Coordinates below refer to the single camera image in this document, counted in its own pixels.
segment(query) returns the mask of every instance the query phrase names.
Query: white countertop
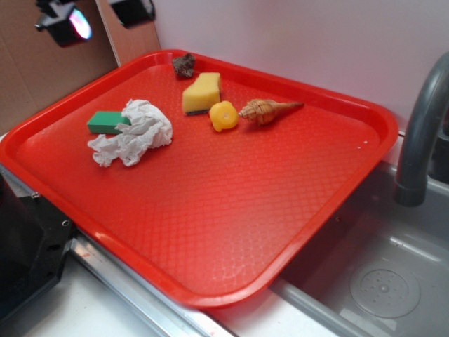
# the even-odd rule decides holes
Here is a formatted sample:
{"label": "white countertop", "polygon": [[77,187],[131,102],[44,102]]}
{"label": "white countertop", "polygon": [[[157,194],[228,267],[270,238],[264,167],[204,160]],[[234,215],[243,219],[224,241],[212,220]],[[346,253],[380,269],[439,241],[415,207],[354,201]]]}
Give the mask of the white countertop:
{"label": "white countertop", "polygon": [[0,337],[157,336],[70,255],[60,283],[0,326]]}

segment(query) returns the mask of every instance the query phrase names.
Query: crumpled tissue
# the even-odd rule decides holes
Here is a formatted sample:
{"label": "crumpled tissue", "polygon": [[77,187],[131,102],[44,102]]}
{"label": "crumpled tissue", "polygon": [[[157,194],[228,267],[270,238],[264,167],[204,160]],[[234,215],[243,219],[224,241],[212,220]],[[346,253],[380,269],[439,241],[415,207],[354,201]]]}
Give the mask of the crumpled tissue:
{"label": "crumpled tissue", "polygon": [[132,166],[140,161],[147,149],[171,143],[173,128],[170,121],[147,100],[130,100],[121,115],[131,122],[131,125],[116,126],[115,129],[122,133],[111,138],[102,134],[88,142],[88,146],[96,151],[93,160],[100,166],[110,166],[116,158],[120,158],[125,166]]}

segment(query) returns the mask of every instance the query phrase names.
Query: spiral seashell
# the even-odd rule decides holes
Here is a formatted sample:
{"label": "spiral seashell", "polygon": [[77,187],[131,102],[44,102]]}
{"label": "spiral seashell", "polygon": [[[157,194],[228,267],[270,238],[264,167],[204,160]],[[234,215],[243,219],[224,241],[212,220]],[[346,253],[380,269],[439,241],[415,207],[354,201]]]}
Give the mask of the spiral seashell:
{"label": "spiral seashell", "polygon": [[257,125],[265,125],[273,121],[276,116],[286,110],[302,107],[304,103],[277,103],[273,100],[255,99],[247,103],[239,112],[239,116],[249,121],[256,121]]}

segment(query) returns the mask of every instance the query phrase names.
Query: red tray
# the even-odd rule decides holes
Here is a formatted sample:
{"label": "red tray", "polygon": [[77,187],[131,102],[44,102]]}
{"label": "red tray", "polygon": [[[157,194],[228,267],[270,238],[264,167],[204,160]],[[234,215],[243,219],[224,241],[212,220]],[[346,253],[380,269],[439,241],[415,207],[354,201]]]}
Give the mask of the red tray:
{"label": "red tray", "polygon": [[[264,289],[394,144],[383,107],[201,55],[195,72],[222,75],[222,100],[305,106],[258,127],[217,133],[207,114],[186,116],[171,60],[142,56],[13,129],[0,161],[87,235],[181,303],[235,303]],[[139,164],[92,159],[87,121],[149,100],[173,125],[170,145]]]}

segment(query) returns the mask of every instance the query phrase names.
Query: gray sink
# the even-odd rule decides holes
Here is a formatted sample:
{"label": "gray sink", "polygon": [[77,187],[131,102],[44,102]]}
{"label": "gray sink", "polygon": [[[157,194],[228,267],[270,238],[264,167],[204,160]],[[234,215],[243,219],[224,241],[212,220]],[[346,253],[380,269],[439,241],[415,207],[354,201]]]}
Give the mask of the gray sink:
{"label": "gray sink", "polygon": [[430,180],[423,205],[399,206],[394,174],[381,163],[281,278],[341,336],[446,337],[449,189]]}

